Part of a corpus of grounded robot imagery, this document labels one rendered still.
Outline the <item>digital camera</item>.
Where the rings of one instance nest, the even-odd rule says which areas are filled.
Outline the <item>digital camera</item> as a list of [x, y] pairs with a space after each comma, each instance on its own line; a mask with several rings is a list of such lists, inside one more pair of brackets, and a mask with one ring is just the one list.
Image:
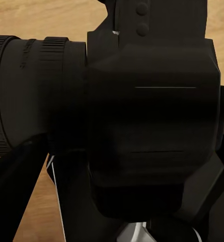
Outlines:
[[224, 86], [207, 0], [98, 0], [85, 42], [0, 35], [0, 157], [46, 135], [81, 151], [96, 210], [125, 223], [182, 208], [185, 182], [221, 149]]

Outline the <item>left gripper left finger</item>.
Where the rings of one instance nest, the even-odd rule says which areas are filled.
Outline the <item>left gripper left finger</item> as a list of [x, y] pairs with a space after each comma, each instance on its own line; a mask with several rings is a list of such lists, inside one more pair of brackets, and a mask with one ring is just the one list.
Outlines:
[[48, 154], [45, 134], [0, 157], [0, 242], [12, 242]]

